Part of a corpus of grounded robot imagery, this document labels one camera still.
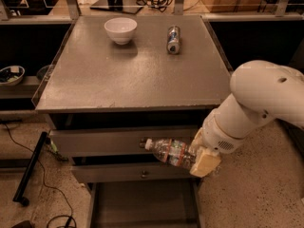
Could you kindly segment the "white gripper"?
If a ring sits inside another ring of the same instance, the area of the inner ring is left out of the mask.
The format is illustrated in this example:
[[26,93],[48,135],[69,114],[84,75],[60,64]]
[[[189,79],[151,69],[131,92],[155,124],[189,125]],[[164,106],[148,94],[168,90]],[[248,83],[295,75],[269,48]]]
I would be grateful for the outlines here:
[[200,149],[194,165],[190,169],[190,174],[199,178],[203,178],[215,170],[220,162],[220,155],[231,154],[243,145],[243,139],[230,137],[220,129],[216,122],[217,111],[213,109],[204,119],[202,128],[195,135],[191,144],[193,146],[202,146],[202,142],[206,147],[211,149]]

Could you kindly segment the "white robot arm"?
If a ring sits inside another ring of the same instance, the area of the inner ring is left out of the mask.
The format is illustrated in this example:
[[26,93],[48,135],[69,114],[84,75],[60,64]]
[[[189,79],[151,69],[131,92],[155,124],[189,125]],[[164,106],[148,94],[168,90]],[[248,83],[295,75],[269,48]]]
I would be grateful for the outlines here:
[[234,152],[255,129],[275,119],[304,128],[304,75],[267,61],[239,66],[230,80],[230,95],[203,121],[191,148],[197,152],[190,173],[204,177],[221,154]]

